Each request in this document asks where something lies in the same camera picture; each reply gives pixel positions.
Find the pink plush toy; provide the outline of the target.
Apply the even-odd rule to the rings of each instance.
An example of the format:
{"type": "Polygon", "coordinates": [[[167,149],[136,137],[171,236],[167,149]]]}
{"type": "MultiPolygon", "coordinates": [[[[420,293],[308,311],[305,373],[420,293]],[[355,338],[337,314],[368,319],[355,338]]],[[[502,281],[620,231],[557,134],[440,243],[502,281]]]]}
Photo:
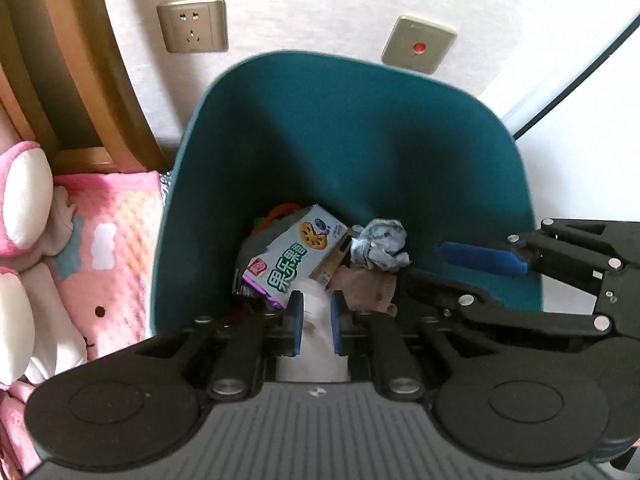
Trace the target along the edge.
{"type": "Polygon", "coordinates": [[[1,385],[38,385],[87,361],[47,258],[74,232],[75,206],[36,142],[1,155],[1,385]]]}

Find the brown crumpled paper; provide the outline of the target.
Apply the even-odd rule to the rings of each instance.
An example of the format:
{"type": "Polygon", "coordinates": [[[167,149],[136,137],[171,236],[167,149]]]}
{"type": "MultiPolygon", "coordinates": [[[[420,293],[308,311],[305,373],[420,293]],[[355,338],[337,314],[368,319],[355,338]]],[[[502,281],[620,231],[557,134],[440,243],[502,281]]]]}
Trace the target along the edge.
{"type": "Polygon", "coordinates": [[[342,292],[349,310],[382,312],[394,318],[397,314],[396,285],[395,274],[363,266],[340,266],[329,282],[329,291],[342,292]]]}

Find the beige wall power socket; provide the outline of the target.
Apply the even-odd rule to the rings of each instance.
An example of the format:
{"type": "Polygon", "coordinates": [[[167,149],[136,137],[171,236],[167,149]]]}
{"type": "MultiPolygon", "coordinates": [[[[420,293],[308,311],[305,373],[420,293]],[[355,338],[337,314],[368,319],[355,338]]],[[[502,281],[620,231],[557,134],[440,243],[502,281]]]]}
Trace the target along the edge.
{"type": "Polygon", "coordinates": [[[169,53],[212,53],[229,49],[224,0],[163,2],[156,6],[169,53]]]}

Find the teal trash bin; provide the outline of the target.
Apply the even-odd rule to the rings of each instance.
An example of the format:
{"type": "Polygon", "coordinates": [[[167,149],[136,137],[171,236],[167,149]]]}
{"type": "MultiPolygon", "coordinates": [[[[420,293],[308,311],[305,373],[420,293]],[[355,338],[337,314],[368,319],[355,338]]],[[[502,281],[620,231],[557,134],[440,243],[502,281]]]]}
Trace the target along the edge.
{"type": "Polygon", "coordinates": [[[236,257],[274,207],[320,205],[348,226],[394,219],[419,269],[537,311],[541,282],[462,269],[443,242],[500,247],[535,215],[523,162],[498,117],[441,82],[382,65],[274,52],[235,65],[194,110],[171,171],[151,328],[213,314],[236,257]]]}

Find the purple white snack box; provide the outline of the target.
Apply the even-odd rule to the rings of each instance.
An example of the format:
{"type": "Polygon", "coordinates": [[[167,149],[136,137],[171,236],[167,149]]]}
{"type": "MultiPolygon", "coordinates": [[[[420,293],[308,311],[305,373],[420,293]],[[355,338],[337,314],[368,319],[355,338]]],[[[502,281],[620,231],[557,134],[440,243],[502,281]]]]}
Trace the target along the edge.
{"type": "Polygon", "coordinates": [[[275,218],[242,247],[241,283],[281,310],[299,281],[329,281],[331,273],[322,266],[344,246],[347,233],[347,226],[319,205],[275,218]]]}

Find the white grey door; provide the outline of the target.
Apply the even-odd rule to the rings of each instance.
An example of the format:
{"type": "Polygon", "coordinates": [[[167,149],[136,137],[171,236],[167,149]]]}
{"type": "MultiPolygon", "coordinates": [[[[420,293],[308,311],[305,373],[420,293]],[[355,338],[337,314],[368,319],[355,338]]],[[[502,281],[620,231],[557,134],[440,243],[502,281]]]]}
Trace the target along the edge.
{"type": "Polygon", "coordinates": [[[639,22],[562,89],[482,95],[521,153],[537,223],[639,218],[639,22]]]}

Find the white knotted tissue wad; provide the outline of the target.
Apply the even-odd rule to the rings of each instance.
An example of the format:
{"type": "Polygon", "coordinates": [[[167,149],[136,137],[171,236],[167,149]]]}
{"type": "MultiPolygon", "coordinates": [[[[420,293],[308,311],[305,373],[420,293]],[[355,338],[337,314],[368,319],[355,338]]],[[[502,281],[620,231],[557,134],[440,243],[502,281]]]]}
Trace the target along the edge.
{"type": "Polygon", "coordinates": [[[348,357],[334,350],[330,297],[324,287],[301,278],[294,289],[304,300],[303,333],[297,356],[277,358],[277,382],[348,382],[348,357]]]}

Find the beige switch red button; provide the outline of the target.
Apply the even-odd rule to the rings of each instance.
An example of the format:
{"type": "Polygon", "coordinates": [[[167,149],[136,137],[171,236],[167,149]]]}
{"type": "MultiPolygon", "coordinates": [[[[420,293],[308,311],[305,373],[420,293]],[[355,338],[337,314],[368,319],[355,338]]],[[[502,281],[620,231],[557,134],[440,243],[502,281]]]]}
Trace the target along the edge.
{"type": "Polygon", "coordinates": [[[450,27],[401,15],[388,36],[381,61],[388,66],[434,75],[457,36],[450,27]]]}

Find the crumpled blue grey paper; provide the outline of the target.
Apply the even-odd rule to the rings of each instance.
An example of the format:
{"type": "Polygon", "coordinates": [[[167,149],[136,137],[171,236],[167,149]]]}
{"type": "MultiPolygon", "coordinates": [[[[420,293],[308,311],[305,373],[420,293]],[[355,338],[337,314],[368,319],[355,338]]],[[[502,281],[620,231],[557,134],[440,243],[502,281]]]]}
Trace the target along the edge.
{"type": "Polygon", "coordinates": [[[356,224],[349,235],[353,266],[395,273],[411,263],[405,252],[407,232],[399,220],[373,219],[365,226],[356,224]]]}

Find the pink white bedding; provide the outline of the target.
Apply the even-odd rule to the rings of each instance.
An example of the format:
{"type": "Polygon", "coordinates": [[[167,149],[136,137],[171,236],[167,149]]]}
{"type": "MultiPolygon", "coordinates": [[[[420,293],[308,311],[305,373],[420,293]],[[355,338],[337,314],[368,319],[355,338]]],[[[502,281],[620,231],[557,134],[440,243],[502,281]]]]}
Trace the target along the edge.
{"type": "MultiPolygon", "coordinates": [[[[160,174],[69,174],[54,184],[75,206],[74,232],[46,263],[84,337],[88,363],[150,336],[149,287],[163,212],[160,174]]],[[[1,385],[2,478],[24,478],[40,463],[24,419],[35,388],[25,377],[1,385]]]]}

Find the wooden headboard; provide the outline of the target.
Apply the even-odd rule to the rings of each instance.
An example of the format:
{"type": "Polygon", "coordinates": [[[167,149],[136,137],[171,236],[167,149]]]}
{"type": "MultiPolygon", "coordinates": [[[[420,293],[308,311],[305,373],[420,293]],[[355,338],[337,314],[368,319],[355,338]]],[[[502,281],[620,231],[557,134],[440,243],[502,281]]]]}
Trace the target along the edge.
{"type": "Polygon", "coordinates": [[[1,0],[1,103],[57,174],[165,171],[105,0],[1,0]]]}

